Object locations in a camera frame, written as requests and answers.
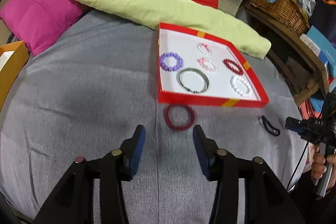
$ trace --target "bracelet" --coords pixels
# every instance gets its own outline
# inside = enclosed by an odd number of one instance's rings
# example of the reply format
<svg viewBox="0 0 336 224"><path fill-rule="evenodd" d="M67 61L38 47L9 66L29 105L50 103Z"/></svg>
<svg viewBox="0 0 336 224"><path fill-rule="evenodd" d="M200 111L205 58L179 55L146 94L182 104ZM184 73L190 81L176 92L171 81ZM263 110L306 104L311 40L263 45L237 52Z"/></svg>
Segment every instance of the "bracelet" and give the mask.
<svg viewBox="0 0 336 224"><path fill-rule="evenodd" d="M236 82L240 81L247 89L246 92L243 92L242 90L238 89ZM231 86L233 88L233 90L238 93L240 96L242 97L249 97L252 94L252 87L250 85L250 83L248 83L244 77L242 76L238 76L238 75L234 75L231 77Z"/></svg>
<svg viewBox="0 0 336 224"><path fill-rule="evenodd" d="M181 80L181 75L182 75L184 72L186 72L186 71L195 72L195 73L197 73L198 75L200 75L200 76L203 78L206 87L205 87L204 89L202 89L202 90L191 90L190 88L188 88L187 86L185 86L185 85L183 84L182 80ZM191 92L191 93L195 93L195 94L203 93L203 92L207 91L208 88L209 88L209 79L207 78L207 76L206 76L203 72L201 72L200 70L195 69L195 68L185 68L185 69L179 71L179 73L178 73L178 75L177 75L177 81L178 81L178 83L180 84L180 86L183 87L186 91Z"/></svg>
<svg viewBox="0 0 336 224"><path fill-rule="evenodd" d="M173 125L173 123L171 122L171 120L169 118L169 111L173 107L183 107L189 113L190 121L189 121L188 124L186 124L184 126L175 126L175 125ZM186 130L186 129L190 128L193 125L193 123L195 122L195 116L196 115L195 115L195 112L193 111L193 109L190 106L183 105L183 104L170 104L166 108L165 113L164 113L165 122L166 122L167 126L170 129L177 130L177 131L182 131L182 130Z"/></svg>
<svg viewBox="0 0 336 224"><path fill-rule="evenodd" d="M280 135L280 133L281 133L280 130L277 129L276 127L272 126L271 123L267 120L267 118L264 115L262 115L261 119L262 119L262 123L264 125L264 128L266 129L266 131L268 133L270 133L270 134L272 134L273 136L276 136L276 137Z"/></svg>
<svg viewBox="0 0 336 224"><path fill-rule="evenodd" d="M233 60L231 60L231 59L224 59L224 60L223 60L223 63L224 63L224 65L225 65L229 70L231 70L231 71L234 72L235 74L238 74L238 75L243 75L243 74L244 74L244 71L243 71L243 69L241 68L241 66L239 66L239 64L236 63L235 61L233 61Z"/></svg>
<svg viewBox="0 0 336 224"><path fill-rule="evenodd" d="M208 58L204 58L204 57L199 58L199 59L197 59L197 62L200 64L200 66L203 69L205 69L207 71L210 71L210 72L218 71L218 66L213 61L209 60Z"/></svg>
<svg viewBox="0 0 336 224"><path fill-rule="evenodd" d="M167 57L174 57L176 59L176 65L173 67L167 66L166 63L164 62L164 59ZM183 65L183 59L175 52L167 52L160 56L160 67L163 70L175 71L178 70L179 68L182 68L182 65Z"/></svg>
<svg viewBox="0 0 336 224"><path fill-rule="evenodd" d="M200 43L197 44L197 50L199 50L202 54L211 55L211 50L210 50L209 46L206 45L203 42L200 42Z"/></svg>

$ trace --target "wicker basket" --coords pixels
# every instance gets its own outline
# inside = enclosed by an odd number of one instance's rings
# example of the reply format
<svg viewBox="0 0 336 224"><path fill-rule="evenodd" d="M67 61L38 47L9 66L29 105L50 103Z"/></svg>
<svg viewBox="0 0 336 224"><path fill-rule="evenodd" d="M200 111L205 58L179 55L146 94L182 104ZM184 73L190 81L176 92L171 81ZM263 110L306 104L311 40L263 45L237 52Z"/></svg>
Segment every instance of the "wicker basket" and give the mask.
<svg viewBox="0 0 336 224"><path fill-rule="evenodd" d="M297 36L309 29L308 18L295 0L251 0L251 4L285 25Z"/></svg>

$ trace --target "red beaded bracelet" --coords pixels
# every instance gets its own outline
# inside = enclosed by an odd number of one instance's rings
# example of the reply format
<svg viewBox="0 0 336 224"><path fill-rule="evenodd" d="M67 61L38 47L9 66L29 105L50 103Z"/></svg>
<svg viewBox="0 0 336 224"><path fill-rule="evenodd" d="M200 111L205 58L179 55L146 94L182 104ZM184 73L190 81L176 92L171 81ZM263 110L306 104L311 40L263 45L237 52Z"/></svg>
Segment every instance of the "red beaded bracelet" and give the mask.
<svg viewBox="0 0 336 224"><path fill-rule="evenodd" d="M224 59L223 60L224 65L231 70L232 72L234 72L235 74L238 75L243 75L244 71L243 69L239 66L239 64L231 59Z"/></svg>
<svg viewBox="0 0 336 224"><path fill-rule="evenodd" d="M169 118L169 111L171 108L173 107L183 107L190 115L190 121L188 124L184 125L184 126L175 126L173 125L173 123L171 122L170 118ZM190 128L193 123L195 122L195 112L194 110L188 106L188 105L184 105L184 104L170 104L166 110L165 110L165 113L164 113L164 117L165 117L165 122L167 124L167 126L170 128L170 129L173 129L173 130L176 130L176 131L183 131L183 130L186 130L188 128Z"/></svg>

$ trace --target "white beaded bracelet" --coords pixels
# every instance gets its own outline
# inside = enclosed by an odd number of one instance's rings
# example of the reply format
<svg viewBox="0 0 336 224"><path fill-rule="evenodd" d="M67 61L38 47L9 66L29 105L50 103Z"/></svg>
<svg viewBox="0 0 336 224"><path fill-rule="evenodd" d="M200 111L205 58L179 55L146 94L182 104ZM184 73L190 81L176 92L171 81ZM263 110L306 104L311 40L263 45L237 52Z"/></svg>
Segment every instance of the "white beaded bracelet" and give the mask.
<svg viewBox="0 0 336 224"><path fill-rule="evenodd" d="M246 87L246 92L243 92L237 87L237 81L241 82ZM239 75L234 75L231 77L231 86L233 90L242 97L250 97L252 94L252 87L249 82L247 82L244 77Z"/></svg>

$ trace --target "box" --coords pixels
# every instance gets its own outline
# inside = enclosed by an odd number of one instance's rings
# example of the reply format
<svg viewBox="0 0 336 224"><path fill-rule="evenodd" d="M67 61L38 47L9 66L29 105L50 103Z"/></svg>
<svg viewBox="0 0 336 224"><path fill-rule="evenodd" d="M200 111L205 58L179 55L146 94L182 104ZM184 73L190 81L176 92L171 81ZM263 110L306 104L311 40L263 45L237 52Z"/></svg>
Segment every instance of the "box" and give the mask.
<svg viewBox="0 0 336 224"><path fill-rule="evenodd" d="M329 76L328 84L329 84L329 92L332 92L336 88L336 77L332 78L331 76Z"/></svg>
<svg viewBox="0 0 336 224"><path fill-rule="evenodd" d="M311 26L307 32L309 37L325 54L329 61L329 71L333 78L336 77L336 48L329 42L326 37L320 33L314 26Z"/></svg>
<svg viewBox="0 0 336 224"><path fill-rule="evenodd" d="M201 44L202 47L206 44L210 54L206 55L199 49ZM177 53L183 59L182 68L176 71L163 70L160 67L160 56L166 52ZM214 62L217 71L211 72L202 67L199 59L203 57ZM226 67L223 62L226 59L238 64L241 75ZM164 63L173 67L177 61L173 57L167 57ZM178 79L180 72L185 68L197 69L206 75L209 88L199 94L183 88ZM206 86L204 79L195 72L184 72L181 77L184 79L183 84L192 90L201 90ZM236 88L249 93L248 96L235 91L233 79L237 80ZM252 68L232 43L204 32L166 23L160 23L157 89L159 103L261 108L269 102Z"/></svg>
<svg viewBox="0 0 336 224"><path fill-rule="evenodd" d="M28 59L29 54L23 41L0 47L0 111L14 80Z"/></svg>
<svg viewBox="0 0 336 224"><path fill-rule="evenodd" d="M329 61L326 55L321 51L319 46L317 46L313 40L311 40L307 35L302 34L300 39L312 50L312 52L321 60L324 65L325 71L327 73L327 77L329 77Z"/></svg>

